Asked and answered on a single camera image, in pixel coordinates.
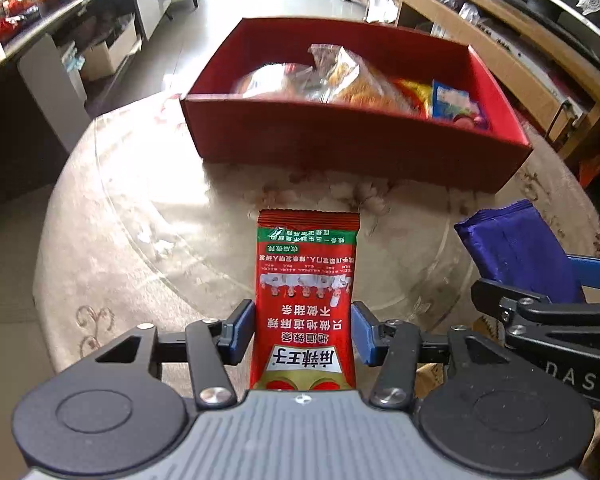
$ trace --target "storage box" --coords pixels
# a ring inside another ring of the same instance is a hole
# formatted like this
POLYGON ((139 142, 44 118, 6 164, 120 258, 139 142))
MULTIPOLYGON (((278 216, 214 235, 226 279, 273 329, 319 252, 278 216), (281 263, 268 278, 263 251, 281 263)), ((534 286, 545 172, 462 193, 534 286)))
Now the storage box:
POLYGON ((105 41, 102 41, 84 51, 82 54, 84 66, 80 70, 83 78, 87 81, 95 81, 116 73, 120 63, 138 39, 135 22, 136 19, 133 18, 110 47, 105 41))
POLYGON ((402 28, 320 18, 243 19, 220 45, 182 110, 208 162, 298 166, 411 178, 496 192, 531 145, 491 73, 471 47, 402 28), (312 43, 339 44, 387 76, 436 79, 467 90, 488 131, 343 104, 271 102, 231 95, 267 63, 312 64, 312 43))

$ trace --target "beige tablecloth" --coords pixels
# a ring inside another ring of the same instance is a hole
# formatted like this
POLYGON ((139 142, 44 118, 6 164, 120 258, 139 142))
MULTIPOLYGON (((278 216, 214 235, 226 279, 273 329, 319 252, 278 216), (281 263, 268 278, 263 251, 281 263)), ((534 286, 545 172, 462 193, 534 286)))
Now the beige tablecloth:
MULTIPOLYGON (((270 207, 359 211, 354 299, 379 319, 441 332, 477 317, 478 272, 453 224, 532 200, 568 252, 600 254, 600 217, 537 134, 496 195, 344 173, 205 164, 177 96, 95 120, 62 172, 40 243, 34 298, 61 370, 134 325, 181 331, 253 297, 256 218, 270 207)), ((241 390, 248 359, 231 371, 241 390)), ((190 391, 182 365, 166 380, 190 391)), ((359 367, 363 387, 373 373, 359 367)))

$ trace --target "screw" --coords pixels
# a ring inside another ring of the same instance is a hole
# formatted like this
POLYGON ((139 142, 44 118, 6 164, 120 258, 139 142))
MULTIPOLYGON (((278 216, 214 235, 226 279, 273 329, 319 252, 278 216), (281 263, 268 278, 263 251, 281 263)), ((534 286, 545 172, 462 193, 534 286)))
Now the screw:
POLYGON ((374 395, 376 402, 387 406, 400 404, 406 398, 407 394, 402 388, 384 388, 374 395))
POLYGON ((300 394, 294 397, 295 402, 297 402, 298 404, 302 404, 303 406, 305 404, 308 404, 309 402, 312 401, 311 396, 307 395, 307 394, 300 394))
POLYGON ((222 404, 231 399, 231 392, 222 386, 212 386, 200 392, 200 400, 207 404, 222 404))
POLYGON ((522 325, 514 325, 509 329, 509 333, 512 335, 523 335, 526 332, 526 328, 522 325))

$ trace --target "open box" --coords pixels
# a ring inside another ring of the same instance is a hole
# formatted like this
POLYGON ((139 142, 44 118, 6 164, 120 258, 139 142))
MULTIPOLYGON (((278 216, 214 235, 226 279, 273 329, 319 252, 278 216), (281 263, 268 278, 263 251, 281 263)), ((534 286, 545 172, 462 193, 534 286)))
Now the open box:
POLYGON ((499 190, 531 145, 509 102, 471 47, 403 28, 321 18, 243 19, 181 100, 198 153, 207 162, 410 178, 460 189, 499 190), (490 129, 354 108, 232 95, 264 64, 313 64, 312 43, 351 49, 388 77, 467 90, 490 129))

